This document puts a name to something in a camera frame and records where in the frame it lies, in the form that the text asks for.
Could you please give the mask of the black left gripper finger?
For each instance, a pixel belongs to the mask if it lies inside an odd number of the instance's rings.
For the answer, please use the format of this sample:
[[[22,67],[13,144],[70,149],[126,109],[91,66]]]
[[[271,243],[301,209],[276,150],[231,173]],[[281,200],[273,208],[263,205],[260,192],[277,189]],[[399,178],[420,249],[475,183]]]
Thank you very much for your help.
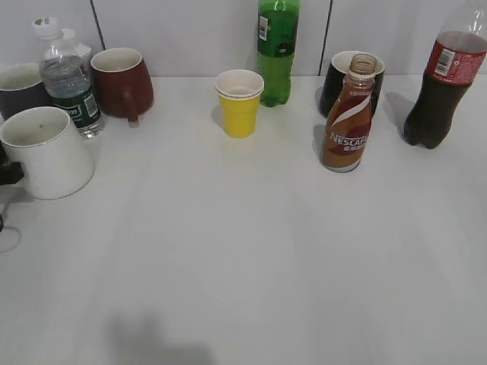
[[[0,145],[0,185],[13,185],[22,179],[21,164],[11,162],[5,153],[4,148]]]

